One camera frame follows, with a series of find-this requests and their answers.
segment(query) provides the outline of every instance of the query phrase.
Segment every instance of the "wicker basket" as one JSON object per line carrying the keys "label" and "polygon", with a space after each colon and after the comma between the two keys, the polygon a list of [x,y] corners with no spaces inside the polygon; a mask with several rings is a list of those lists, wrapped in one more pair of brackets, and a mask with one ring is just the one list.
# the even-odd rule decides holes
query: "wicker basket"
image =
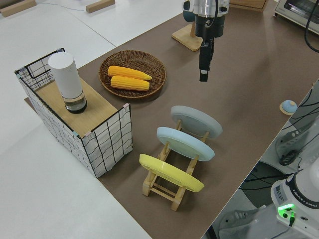
{"label": "wicker basket", "polygon": [[[109,66],[122,66],[142,71],[150,76],[148,91],[131,91],[111,87],[111,77],[108,76]],[[135,50],[117,52],[102,63],[99,71],[102,85],[111,93],[126,99],[142,99],[158,92],[165,83],[166,70],[161,61],[154,56]]]}

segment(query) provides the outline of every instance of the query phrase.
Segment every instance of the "green light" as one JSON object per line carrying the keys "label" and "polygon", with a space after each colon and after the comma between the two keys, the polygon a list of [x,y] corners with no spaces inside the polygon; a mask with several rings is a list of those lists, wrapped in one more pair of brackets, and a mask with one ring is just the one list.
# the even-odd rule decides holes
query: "green light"
{"label": "green light", "polygon": [[292,208],[294,208],[295,205],[292,204],[292,203],[289,203],[289,204],[286,204],[286,205],[283,205],[283,206],[280,206],[278,207],[278,213],[281,217],[284,217],[283,214],[287,211],[290,211]]}

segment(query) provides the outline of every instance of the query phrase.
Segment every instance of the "corn cob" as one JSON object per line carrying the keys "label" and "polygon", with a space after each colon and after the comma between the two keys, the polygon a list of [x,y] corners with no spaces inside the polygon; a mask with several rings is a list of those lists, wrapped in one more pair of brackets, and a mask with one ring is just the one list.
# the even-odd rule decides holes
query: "corn cob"
{"label": "corn cob", "polygon": [[131,68],[127,67],[121,67],[121,66],[110,66],[108,69],[108,75],[110,77],[112,76],[125,76],[125,77],[131,77],[131,78],[136,78],[140,80],[151,80],[152,77],[149,76],[148,74],[138,71],[138,70],[133,70]]}
{"label": "corn cob", "polygon": [[111,86],[118,89],[132,90],[132,91],[148,91],[150,83],[131,77],[113,76],[111,78]]}

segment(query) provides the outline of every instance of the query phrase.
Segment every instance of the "black grid pattern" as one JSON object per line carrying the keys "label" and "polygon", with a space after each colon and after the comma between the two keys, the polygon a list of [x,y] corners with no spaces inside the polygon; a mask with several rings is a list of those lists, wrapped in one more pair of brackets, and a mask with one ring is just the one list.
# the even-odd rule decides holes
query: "black grid pattern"
{"label": "black grid pattern", "polygon": [[17,70],[24,91],[51,134],[64,145],[95,177],[109,171],[132,151],[131,107],[126,105],[83,138],[51,109],[36,90],[54,80],[48,58],[63,48]]}
{"label": "black grid pattern", "polygon": [[93,170],[99,177],[132,151],[130,107],[122,108],[83,138]]}

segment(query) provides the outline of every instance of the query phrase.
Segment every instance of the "plate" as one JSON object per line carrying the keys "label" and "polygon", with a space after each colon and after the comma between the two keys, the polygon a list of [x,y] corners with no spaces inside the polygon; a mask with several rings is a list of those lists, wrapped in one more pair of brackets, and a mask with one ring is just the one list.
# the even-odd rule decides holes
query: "plate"
{"label": "plate", "polygon": [[[122,66],[142,71],[150,76],[148,91],[131,91],[111,87],[111,77],[108,75],[110,66]],[[114,95],[126,99],[143,99],[158,92],[166,80],[166,69],[162,62],[154,56],[136,50],[120,51],[104,60],[99,71],[100,81],[105,89]]]}
{"label": "plate", "polygon": [[222,132],[222,126],[211,116],[187,106],[173,106],[170,110],[172,119],[181,120],[181,127],[197,136],[203,137],[209,132],[208,138],[216,138]]}
{"label": "plate", "polygon": [[202,182],[188,173],[146,154],[140,154],[140,164],[159,177],[192,192],[199,192],[204,187]]}
{"label": "plate", "polygon": [[190,159],[198,156],[198,161],[209,161],[215,156],[214,151],[207,144],[173,128],[159,127],[157,137],[162,144],[168,142],[171,150]]}

